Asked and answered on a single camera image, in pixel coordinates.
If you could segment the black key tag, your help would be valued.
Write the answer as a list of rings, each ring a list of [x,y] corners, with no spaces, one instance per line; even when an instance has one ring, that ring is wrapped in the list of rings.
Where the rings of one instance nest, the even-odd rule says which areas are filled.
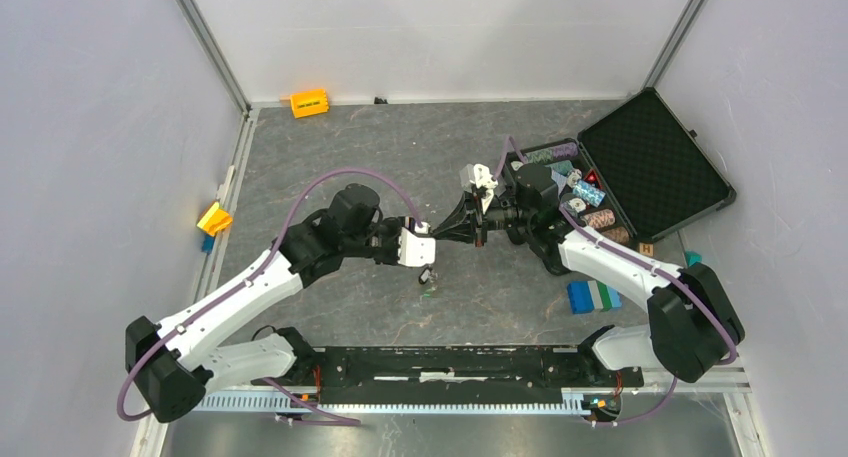
[[[421,285],[426,285],[430,282],[431,278],[432,278],[432,271],[430,269],[424,269],[418,277],[418,282]]]

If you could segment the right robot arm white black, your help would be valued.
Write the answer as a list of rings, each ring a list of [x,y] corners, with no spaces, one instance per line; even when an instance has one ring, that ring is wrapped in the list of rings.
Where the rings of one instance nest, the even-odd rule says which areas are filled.
[[[618,370],[661,367],[694,383],[738,358],[744,328],[710,267],[662,262],[602,236],[569,213],[543,165],[508,172],[501,194],[481,164],[467,166],[462,183],[463,196],[433,230],[435,239],[481,247],[490,232],[504,231],[514,244],[528,245],[551,274],[583,274],[647,314],[645,325],[611,326],[583,342],[577,369],[585,382],[602,385]]]

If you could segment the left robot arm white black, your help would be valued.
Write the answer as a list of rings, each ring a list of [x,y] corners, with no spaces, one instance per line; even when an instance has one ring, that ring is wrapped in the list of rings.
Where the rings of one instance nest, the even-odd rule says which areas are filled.
[[[146,316],[125,330],[127,380],[120,418],[178,420],[208,394],[260,378],[306,382],[313,356],[279,333],[224,345],[236,330],[274,304],[338,271],[347,258],[378,265],[426,267],[435,259],[428,224],[414,216],[386,217],[371,188],[350,184],[328,207],[281,233],[245,270],[188,308],[157,322]]]

